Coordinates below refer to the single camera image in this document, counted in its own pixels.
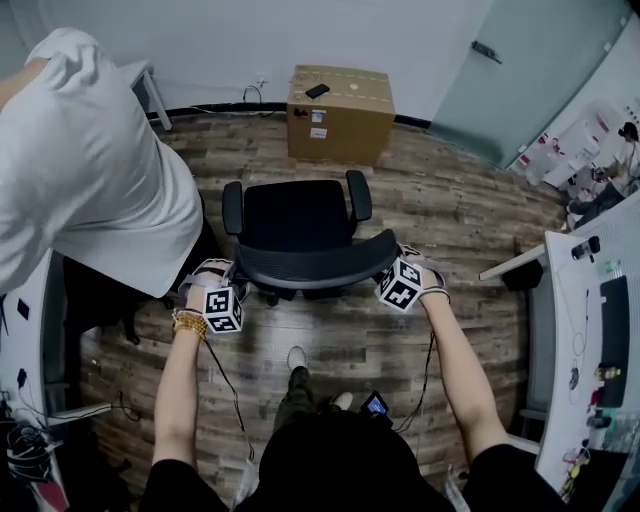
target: black shirt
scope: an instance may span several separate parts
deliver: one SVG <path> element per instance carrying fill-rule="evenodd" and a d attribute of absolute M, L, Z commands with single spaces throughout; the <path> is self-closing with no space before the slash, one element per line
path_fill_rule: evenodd
<path fill-rule="evenodd" d="M 509 445 L 473 461 L 464 497 L 472 511 L 565 510 L 557 493 Z M 314 415 L 276 432 L 260 463 L 257 491 L 236 508 L 256 510 L 453 511 L 420 475 L 405 441 L 388 427 L 349 413 Z M 227 511 L 188 464 L 154 464 L 140 511 Z"/>

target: black phone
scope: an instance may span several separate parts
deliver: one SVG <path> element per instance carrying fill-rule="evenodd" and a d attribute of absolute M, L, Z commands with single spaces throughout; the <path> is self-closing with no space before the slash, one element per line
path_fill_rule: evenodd
<path fill-rule="evenodd" d="M 316 85 L 315 87 L 312 87 L 307 92 L 305 92 L 305 94 L 309 96 L 309 98 L 311 98 L 312 100 L 315 100 L 318 96 L 322 96 L 325 92 L 329 92 L 330 90 L 331 89 L 329 88 L 328 85 L 320 84 L 320 85 Z"/>

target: wooden floor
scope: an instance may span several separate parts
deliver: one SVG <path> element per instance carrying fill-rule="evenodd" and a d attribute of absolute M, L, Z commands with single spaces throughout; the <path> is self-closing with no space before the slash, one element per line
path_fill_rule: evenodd
<path fill-rule="evenodd" d="M 286 123 L 274 116 L 207 115 L 177 120 L 160 138 L 193 171 L 206 201 L 206 215 L 227 251 L 233 241 L 222 229 L 222 189 L 232 180 L 245 185 L 335 178 L 359 168 L 367 176 L 373 218 L 357 237 L 392 228 L 409 243 L 441 263 L 453 309 L 482 361 L 496 395 L 500 417 L 508 426 L 527 380 L 527 314 L 524 300 L 499 282 L 480 283 L 478 273 L 543 240 L 545 229 L 562 224 L 558 193 L 532 188 L 426 132 L 396 126 L 388 151 L 376 167 L 300 162 L 287 157 Z M 227 375 L 240 394 L 247 430 L 258 460 L 269 440 L 276 408 L 286 389 L 286 357 L 294 345 L 305 348 L 320 397 L 338 391 L 355 394 L 359 407 L 378 390 L 399 420 L 415 407 L 423 381 L 429 326 L 421 308 L 395 314 L 377 302 L 373 283 L 356 286 L 343 298 L 282 301 L 270 309 L 252 295 L 246 324 L 238 335 L 213 341 Z M 137 315 L 138 347 L 120 327 L 97 342 L 82 343 L 82 390 L 87 403 L 114 401 L 119 389 L 141 411 L 132 423 L 119 411 L 94 421 L 102 450 L 133 468 L 124 473 L 134 495 L 142 493 L 153 449 L 153 407 L 169 352 L 171 318 L 159 303 Z M 232 395 L 206 349 L 199 358 L 200 473 L 230 502 L 247 449 L 238 428 Z M 415 449 L 419 423 L 405 434 Z M 447 467 L 465 468 L 461 439 L 440 381 L 437 357 L 429 367 L 419 453 L 422 474 L 441 488 Z"/>

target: black office chair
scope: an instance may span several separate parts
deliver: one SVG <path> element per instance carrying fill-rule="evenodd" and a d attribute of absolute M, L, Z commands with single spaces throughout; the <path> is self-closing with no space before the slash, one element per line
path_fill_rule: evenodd
<path fill-rule="evenodd" d="M 224 188 L 222 215 L 238 237 L 236 276 L 270 292 L 269 304 L 337 296 L 342 288 L 388 269 L 398 254 L 393 231 L 352 243 L 358 222 L 371 218 L 371 194 L 360 171 L 347 171 L 352 212 L 339 181 L 294 181 Z"/>

